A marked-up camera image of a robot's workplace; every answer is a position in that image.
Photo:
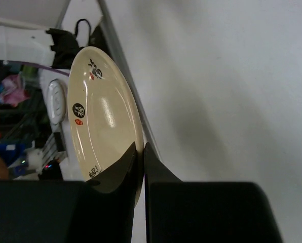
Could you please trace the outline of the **cream plate with calligraphy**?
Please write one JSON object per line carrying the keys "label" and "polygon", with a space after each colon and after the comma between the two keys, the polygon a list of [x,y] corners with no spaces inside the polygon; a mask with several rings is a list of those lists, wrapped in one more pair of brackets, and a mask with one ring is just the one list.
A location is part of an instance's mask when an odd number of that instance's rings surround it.
{"label": "cream plate with calligraphy", "polygon": [[88,181],[118,161],[135,143],[139,200],[143,182],[143,128],[130,87],[112,58],[85,47],[72,63],[67,87],[72,142],[81,173]]}

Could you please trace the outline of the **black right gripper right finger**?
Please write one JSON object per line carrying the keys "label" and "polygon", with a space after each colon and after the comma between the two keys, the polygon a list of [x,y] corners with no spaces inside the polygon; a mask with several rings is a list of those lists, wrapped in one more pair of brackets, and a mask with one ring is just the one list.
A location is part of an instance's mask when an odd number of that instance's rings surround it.
{"label": "black right gripper right finger", "polygon": [[144,149],[147,242],[282,242],[264,191],[252,182],[184,182]]}

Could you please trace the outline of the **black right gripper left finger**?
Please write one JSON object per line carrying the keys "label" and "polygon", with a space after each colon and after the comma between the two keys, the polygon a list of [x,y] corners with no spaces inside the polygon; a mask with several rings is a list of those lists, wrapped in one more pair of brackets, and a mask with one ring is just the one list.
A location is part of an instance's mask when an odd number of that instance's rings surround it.
{"label": "black right gripper left finger", "polygon": [[130,242],[136,147],[87,182],[0,180],[0,242]]}

